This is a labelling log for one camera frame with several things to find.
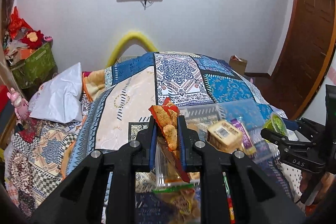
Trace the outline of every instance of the transparent plastic box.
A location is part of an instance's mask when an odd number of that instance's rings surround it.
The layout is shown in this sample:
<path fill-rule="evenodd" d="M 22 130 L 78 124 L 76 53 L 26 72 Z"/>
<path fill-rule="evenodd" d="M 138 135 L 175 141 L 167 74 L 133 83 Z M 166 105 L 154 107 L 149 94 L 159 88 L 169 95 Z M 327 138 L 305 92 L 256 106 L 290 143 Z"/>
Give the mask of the transparent plastic box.
<path fill-rule="evenodd" d="M 223 119 L 230 121 L 240 117 L 252 142 L 257 148 L 257 153 L 253 156 L 252 160 L 255 163 L 259 163 L 272 157 L 273 154 L 268 144 L 260 135 L 260 131 L 265 122 L 254 100 L 247 99 L 227 103 L 186 106 L 179 107 L 179 109 L 181 112 L 180 115 L 184 115 L 187 127 L 195 130 L 198 133 L 199 139 L 202 141 L 206 141 L 207 128 L 209 125 Z M 155 168 L 157 187 L 171 187 L 186 184 L 179 178 L 174 168 L 168 163 L 159 147 L 157 147 L 156 150 Z M 199 183 L 199 179 L 192 178 L 190 183 Z"/>

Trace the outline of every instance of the green bag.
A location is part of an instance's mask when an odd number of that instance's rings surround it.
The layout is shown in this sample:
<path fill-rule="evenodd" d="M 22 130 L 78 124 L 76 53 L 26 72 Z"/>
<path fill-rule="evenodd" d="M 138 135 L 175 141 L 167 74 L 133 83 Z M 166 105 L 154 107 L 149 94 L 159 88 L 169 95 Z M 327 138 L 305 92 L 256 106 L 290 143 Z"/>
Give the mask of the green bag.
<path fill-rule="evenodd" d="M 45 43 L 26 60 L 12 66 L 11 70 L 19 87 L 27 89 L 34 85 L 35 79 L 43 82 L 55 65 L 50 43 Z"/>

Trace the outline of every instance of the blue patterned blanket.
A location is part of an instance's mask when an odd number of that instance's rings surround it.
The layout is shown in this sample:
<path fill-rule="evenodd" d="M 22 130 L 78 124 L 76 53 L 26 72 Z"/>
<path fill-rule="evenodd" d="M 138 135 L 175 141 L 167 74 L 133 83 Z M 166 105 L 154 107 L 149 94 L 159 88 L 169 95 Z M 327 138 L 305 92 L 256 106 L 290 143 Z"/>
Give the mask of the blue patterned blanket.
<path fill-rule="evenodd" d="M 274 111 L 260 91 L 223 60 L 186 52 L 149 52 L 105 70 L 105 91 L 91 104 L 67 174 L 95 148 L 117 150 L 133 140 L 147 127 L 151 115 L 148 108 L 162 104 L 166 97 L 180 107 L 253 99 L 264 120 Z M 291 196 L 288 183 L 272 160 L 261 167 Z M 143 200 L 146 208 L 155 207 L 146 214 L 143 208 L 137 208 L 138 223 L 148 219 L 167 223 L 166 215 L 171 214 L 171 207 L 158 202 L 152 193 L 141 193 L 154 188 L 154 172 L 138 173 L 136 177 L 137 199 Z"/>

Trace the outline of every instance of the bed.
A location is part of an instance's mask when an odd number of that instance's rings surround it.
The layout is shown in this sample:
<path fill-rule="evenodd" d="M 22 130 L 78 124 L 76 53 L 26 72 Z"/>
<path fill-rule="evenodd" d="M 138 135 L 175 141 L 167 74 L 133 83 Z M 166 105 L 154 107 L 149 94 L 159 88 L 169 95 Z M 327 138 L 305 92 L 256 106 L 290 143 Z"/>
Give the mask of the bed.
<path fill-rule="evenodd" d="M 5 164 L 12 201 L 30 217 L 92 150 L 117 150 L 134 139 L 148 125 L 148 108 L 162 104 L 166 97 L 179 107 L 253 99 L 264 120 L 274 111 L 286 117 L 223 60 L 187 52 L 148 52 L 105 70 L 83 73 L 82 122 L 31 119 L 27 130 L 14 135 Z M 297 140 L 294 132 L 289 132 L 289 138 Z M 274 157 L 259 166 L 289 198 L 298 199 L 301 173 L 278 162 L 276 147 L 272 151 Z M 154 194 L 155 185 L 155 170 L 137 173 L 137 223 L 187 223 L 199 218 L 196 210 L 187 217 L 181 208 Z M 200 189 L 195 186 L 192 200 L 199 199 Z"/>

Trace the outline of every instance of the cheese block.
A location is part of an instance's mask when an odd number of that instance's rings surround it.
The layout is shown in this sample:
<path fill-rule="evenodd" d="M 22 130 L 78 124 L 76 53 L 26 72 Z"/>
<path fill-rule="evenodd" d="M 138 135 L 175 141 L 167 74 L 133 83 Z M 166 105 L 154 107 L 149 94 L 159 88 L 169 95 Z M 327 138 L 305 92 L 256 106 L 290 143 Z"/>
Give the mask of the cheese block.
<path fill-rule="evenodd" d="M 243 133 L 226 120 L 221 120 L 208 127 L 207 141 L 216 149 L 232 153 L 242 149 Z"/>

